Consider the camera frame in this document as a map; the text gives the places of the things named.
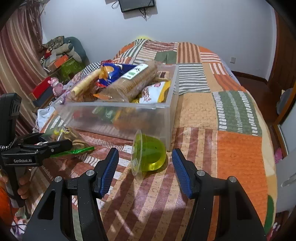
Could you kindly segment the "orange sleeve forearm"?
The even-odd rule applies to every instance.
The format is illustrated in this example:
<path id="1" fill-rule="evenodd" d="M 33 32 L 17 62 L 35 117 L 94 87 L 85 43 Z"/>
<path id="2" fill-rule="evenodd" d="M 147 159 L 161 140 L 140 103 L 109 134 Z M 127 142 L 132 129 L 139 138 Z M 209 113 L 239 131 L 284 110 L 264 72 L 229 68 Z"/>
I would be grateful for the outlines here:
<path id="1" fill-rule="evenodd" d="M 11 200 L 8 197 L 6 191 L 1 187 L 0 193 L 0 216 L 1 221 L 5 225 L 11 225 L 18 208 L 13 208 L 11 206 Z"/>

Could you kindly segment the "person left hand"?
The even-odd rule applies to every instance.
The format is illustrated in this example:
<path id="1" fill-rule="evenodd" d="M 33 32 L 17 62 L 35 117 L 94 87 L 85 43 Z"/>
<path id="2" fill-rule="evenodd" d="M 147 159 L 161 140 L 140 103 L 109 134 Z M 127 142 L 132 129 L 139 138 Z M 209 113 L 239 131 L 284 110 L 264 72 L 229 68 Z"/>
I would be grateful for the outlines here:
<path id="1" fill-rule="evenodd" d="M 30 187 L 31 171 L 27 168 L 24 175 L 19 178 L 19 189 L 18 194 L 22 199 L 27 199 L 29 197 L 29 187 Z M 6 191 L 6 184 L 9 179 L 5 171 L 1 169 L 1 188 Z"/>

